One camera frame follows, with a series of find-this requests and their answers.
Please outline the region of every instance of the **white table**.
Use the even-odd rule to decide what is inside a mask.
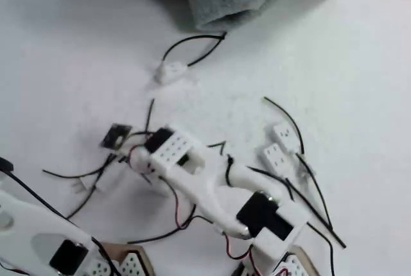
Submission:
[[[152,97],[152,129],[176,121],[258,164],[255,149],[269,142],[263,128],[283,118],[261,101],[267,95],[299,123],[348,244],[335,246],[336,275],[409,274],[411,0],[283,0],[168,87],[152,81],[153,70],[172,43],[192,35],[186,0],[0,0],[0,12],[0,155],[57,209],[69,212],[84,193],[41,169],[99,166],[110,124],[143,128]],[[170,58],[191,60],[207,43],[183,45]],[[173,209],[171,198],[128,172],[74,221],[122,242],[172,229]],[[327,244],[308,229],[297,244],[329,275]],[[201,221],[146,245],[159,276],[229,275],[237,263],[224,248]],[[236,243],[233,252],[243,249]]]

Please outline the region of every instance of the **black cable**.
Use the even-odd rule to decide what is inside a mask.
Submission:
[[[261,173],[262,175],[266,175],[266,176],[268,176],[268,177],[270,177],[270,178],[273,178],[274,180],[282,183],[282,184],[287,188],[287,191],[288,191],[288,194],[289,194],[291,200],[294,201],[294,195],[293,195],[293,193],[292,193],[292,191],[291,191],[290,186],[289,186],[289,185],[287,184],[287,182],[285,182],[282,178],[277,177],[277,176],[269,173],[268,171],[265,171],[265,170],[262,170],[262,169],[258,169],[258,168],[254,168],[254,167],[250,167],[250,166],[247,166],[247,167],[248,167],[249,169],[255,171],[255,172]]]
[[[107,261],[107,263],[110,266],[110,276],[112,276],[113,274],[116,274],[117,276],[121,276],[120,272],[117,270],[117,268],[114,266],[113,262],[111,261],[110,256],[108,255],[108,253],[106,252],[106,250],[104,249],[104,246],[94,237],[91,237],[91,240],[94,244],[97,245],[98,250],[100,251],[101,256]]]
[[[264,96],[264,99],[266,101],[269,101],[271,104],[273,104],[274,106],[276,106],[279,110],[281,110],[293,123],[295,130],[297,131],[297,135],[298,135],[298,139],[300,140],[300,149],[301,149],[301,155],[304,155],[305,150],[304,150],[304,142],[302,141],[302,136],[301,136],[301,132],[300,132],[300,128],[298,127],[297,123],[294,121],[294,119],[292,118],[292,116],[280,105],[278,105],[276,102],[272,101],[271,99],[269,99],[268,97]]]
[[[200,58],[192,61],[191,63],[189,63],[187,66],[191,67],[197,63],[199,63],[200,61],[202,61],[203,59],[205,59],[207,56],[209,56],[222,42],[222,40],[225,39],[225,36],[227,35],[227,32],[224,32],[222,35],[195,35],[194,37],[187,37],[185,39],[182,39],[180,41],[178,41],[177,43],[175,43],[174,45],[172,45],[169,49],[167,49],[166,53],[164,54],[162,60],[165,61],[166,57],[168,56],[168,54],[170,53],[171,50],[173,50],[175,47],[177,47],[178,45],[180,45],[181,43],[187,42],[189,40],[196,40],[196,39],[216,39],[218,40],[217,44],[215,44],[206,54],[204,54],[203,56],[201,56]]]
[[[7,268],[7,267],[5,267],[4,265],[2,265],[1,262],[0,262],[0,267],[2,267],[2,268],[3,268],[4,270],[6,270],[6,271],[13,272],[13,273],[16,273],[16,274],[29,275],[28,273],[26,273],[26,272],[24,272],[24,271],[17,270],[17,269],[15,269],[15,268]]]
[[[154,132],[149,132],[149,131],[134,132],[127,136],[127,140],[131,137],[138,136],[138,135],[152,135],[152,134],[154,134]]]
[[[324,210],[325,210],[325,212],[326,212],[326,216],[327,216],[327,219],[328,219],[329,227],[332,229],[332,228],[333,228],[333,224],[331,223],[331,218],[329,217],[329,214],[328,214],[328,209],[327,209],[326,201],[325,201],[325,199],[324,199],[324,196],[322,195],[322,192],[321,192],[321,190],[320,190],[320,186],[319,186],[319,184],[317,183],[317,179],[315,178],[313,171],[311,170],[311,168],[309,167],[309,165],[307,164],[307,162],[301,157],[301,155],[299,155],[298,153],[296,153],[295,155],[296,155],[297,158],[300,160],[300,162],[304,165],[304,167],[306,168],[306,171],[308,172],[308,174],[310,175],[310,177],[313,179],[314,184],[315,184],[315,188],[317,188],[317,191],[319,192],[319,195],[320,195],[320,198],[321,198],[322,205],[324,206]]]
[[[58,212],[54,207],[52,207],[47,201],[42,199],[35,191],[33,191],[30,187],[28,187],[22,180],[17,178],[13,173],[11,173],[9,171],[5,171],[5,170],[2,171],[2,172],[5,175],[7,175],[8,177],[15,180],[21,187],[23,187],[25,190],[27,190],[27,192],[29,192],[34,198],[36,198],[42,205],[47,207],[51,212],[53,212],[54,214],[56,214],[56,215],[60,216],[61,218],[65,219],[65,217],[63,215],[61,215],[60,212]]]
[[[80,212],[81,209],[83,209],[83,207],[86,205],[86,203],[90,200],[91,196],[97,190],[97,182],[99,181],[101,176],[104,174],[104,171],[106,170],[106,168],[113,162],[114,159],[116,159],[115,154],[110,154],[107,157],[106,161],[104,162],[104,165],[102,165],[102,167],[101,167],[101,169],[98,173],[98,176],[97,176],[96,180],[94,181],[93,185],[91,186],[91,189],[90,189],[89,193],[84,198],[83,202],[72,213],[70,213],[69,216],[67,216],[68,220],[70,220],[74,215],[76,215],[78,212]]]
[[[210,145],[208,145],[207,147],[208,147],[208,148],[215,148],[215,147],[217,147],[217,146],[221,146],[221,148],[220,148],[220,155],[222,156],[223,153],[224,153],[224,148],[225,148],[225,144],[226,144],[226,143],[227,143],[227,141],[222,141],[222,142],[219,142],[219,143],[210,144]]]
[[[334,273],[334,248],[333,245],[331,244],[331,242],[329,241],[329,239],[322,234],[317,228],[315,228],[311,223],[307,223],[307,225],[309,226],[309,228],[311,228],[315,233],[317,233],[320,237],[322,237],[329,245],[329,263],[331,266],[331,275],[335,276]]]
[[[318,218],[318,220],[328,229],[328,232],[335,238],[338,244],[341,245],[342,248],[347,248],[347,245],[340,239],[340,237],[334,232],[334,230],[328,225],[325,219],[317,212],[317,210],[312,206],[312,204],[308,201],[308,199],[286,178],[287,183],[290,187],[295,191],[299,197],[305,202],[305,204],[310,208],[311,212]]]
[[[147,119],[146,119],[146,127],[144,128],[145,132],[148,132],[148,127],[150,126],[150,119],[152,116],[153,106],[154,106],[155,99],[152,99],[150,102],[150,106],[148,107]]]
[[[194,204],[190,214],[188,215],[187,219],[184,221],[184,223],[182,223],[182,227],[186,228],[188,227],[188,225],[191,223],[191,219],[196,211],[197,206]],[[129,241],[127,242],[127,244],[143,244],[143,243],[148,243],[148,242],[152,242],[152,241],[158,241],[160,239],[164,239],[166,237],[172,236],[173,234],[177,233],[178,231],[181,231],[182,229],[180,228],[175,228],[170,232],[167,232],[165,234],[162,234],[160,236],[155,236],[155,237],[149,237],[148,239],[138,239],[136,241]]]
[[[234,159],[231,157],[231,155],[227,155],[227,169],[225,170],[225,182],[227,183],[228,186],[232,187],[231,183],[230,183],[230,169],[231,166],[234,164]]]

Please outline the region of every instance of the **black electronic component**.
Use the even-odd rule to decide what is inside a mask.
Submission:
[[[131,129],[130,125],[113,123],[100,145],[107,149],[117,150],[126,141]]]
[[[252,237],[267,228],[281,240],[285,240],[293,227],[276,212],[278,205],[262,193],[254,193],[237,213],[237,219],[248,226]]]
[[[171,136],[173,132],[168,128],[160,128],[156,131],[145,143],[144,147],[150,153],[154,153],[157,151],[158,148],[161,147],[163,143],[165,143]]]
[[[49,265],[62,275],[74,275],[88,252],[86,247],[65,239],[51,258]]]

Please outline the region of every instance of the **white connector block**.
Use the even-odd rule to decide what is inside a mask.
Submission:
[[[274,125],[272,136],[285,152],[292,154],[300,152],[300,140],[288,123],[282,122]]]
[[[279,177],[288,177],[293,170],[287,155],[283,153],[277,143],[265,148],[261,158],[266,164],[268,170]]]
[[[183,77],[187,73],[187,70],[187,64],[183,64],[182,62],[165,63],[163,61],[157,69],[155,78],[162,85],[167,85]]]

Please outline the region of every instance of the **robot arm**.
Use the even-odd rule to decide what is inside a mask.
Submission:
[[[98,249],[91,236],[43,207],[0,190],[0,258],[34,276],[83,276]]]
[[[159,177],[167,180],[197,204],[220,232],[251,239],[254,262],[263,275],[273,272],[309,219],[271,180],[237,162],[226,174],[227,157],[176,127],[161,128],[129,157],[131,167],[143,172],[152,185],[163,186]],[[235,217],[223,209],[216,195],[227,182],[253,193]],[[252,273],[248,258],[244,264]]]

